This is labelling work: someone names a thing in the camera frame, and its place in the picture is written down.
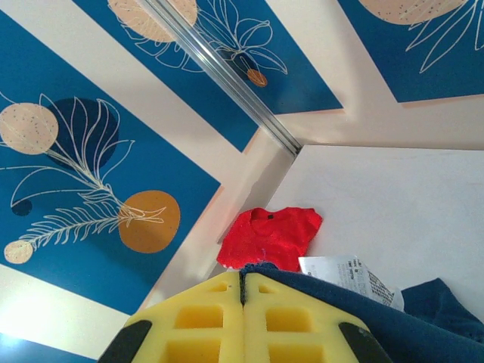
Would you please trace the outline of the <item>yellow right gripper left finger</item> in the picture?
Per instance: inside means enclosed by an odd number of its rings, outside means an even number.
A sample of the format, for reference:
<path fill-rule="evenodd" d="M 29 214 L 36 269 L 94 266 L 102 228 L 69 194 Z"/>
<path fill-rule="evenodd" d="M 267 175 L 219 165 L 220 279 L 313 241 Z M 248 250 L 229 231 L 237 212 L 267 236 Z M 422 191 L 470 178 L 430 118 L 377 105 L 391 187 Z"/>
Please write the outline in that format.
<path fill-rule="evenodd" d="M 136 312 L 97 363 L 242 363 L 239 274 L 224 272 Z"/>

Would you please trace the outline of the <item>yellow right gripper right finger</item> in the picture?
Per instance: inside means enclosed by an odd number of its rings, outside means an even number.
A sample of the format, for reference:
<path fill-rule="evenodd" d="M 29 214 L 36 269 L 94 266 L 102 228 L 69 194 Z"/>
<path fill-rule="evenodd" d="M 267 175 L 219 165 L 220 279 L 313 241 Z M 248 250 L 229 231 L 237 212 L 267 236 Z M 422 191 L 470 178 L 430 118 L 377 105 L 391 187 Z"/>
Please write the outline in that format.
<path fill-rule="evenodd" d="M 245 363 L 393 363 L 361 319 L 259 273 L 243 311 Z"/>

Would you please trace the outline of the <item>navy blue t-shirt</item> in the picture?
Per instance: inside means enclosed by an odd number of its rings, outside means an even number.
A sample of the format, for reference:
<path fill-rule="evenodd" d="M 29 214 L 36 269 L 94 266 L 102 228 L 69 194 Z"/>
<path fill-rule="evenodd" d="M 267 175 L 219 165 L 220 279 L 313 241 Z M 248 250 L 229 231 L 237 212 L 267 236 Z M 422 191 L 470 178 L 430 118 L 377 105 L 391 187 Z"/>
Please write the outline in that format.
<path fill-rule="evenodd" d="M 390 308 L 337 285 L 248 264 L 240 278 L 261 274 L 362 320 L 393 363 L 484 363 L 484 323 L 439 278 L 403 290 L 405 309 Z"/>

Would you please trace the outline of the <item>red folded t-shirt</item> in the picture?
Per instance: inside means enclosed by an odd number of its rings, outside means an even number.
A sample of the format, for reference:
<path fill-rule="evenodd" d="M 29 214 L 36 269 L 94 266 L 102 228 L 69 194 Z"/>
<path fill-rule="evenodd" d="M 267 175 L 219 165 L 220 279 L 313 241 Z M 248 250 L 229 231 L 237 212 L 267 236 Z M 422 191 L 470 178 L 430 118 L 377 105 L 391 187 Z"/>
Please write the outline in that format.
<path fill-rule="evenodd" d="M 312 208 L 247 210 L 225 235 L 217 262 L 232 269 L 270 262 L 281 270 L 298 272 L 299 258 L 308 252 L 323 221 Z"/>

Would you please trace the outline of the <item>aluminium frame post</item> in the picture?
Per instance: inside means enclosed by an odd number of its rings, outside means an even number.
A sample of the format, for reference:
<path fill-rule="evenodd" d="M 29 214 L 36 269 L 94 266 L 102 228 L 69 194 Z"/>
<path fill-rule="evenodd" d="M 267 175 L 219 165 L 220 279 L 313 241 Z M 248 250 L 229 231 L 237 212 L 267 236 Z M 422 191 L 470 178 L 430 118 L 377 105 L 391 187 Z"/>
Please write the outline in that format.
<path fill-rule="evenodd" d="M 181 48 L 255 124 L 267 132 L 286 152 L 296 157 L 303 146 L 277 120 L 270 109 L 242 78 L 194 30 L 168 0 L 136 0 L 160 26 L 164 26 Z"/>

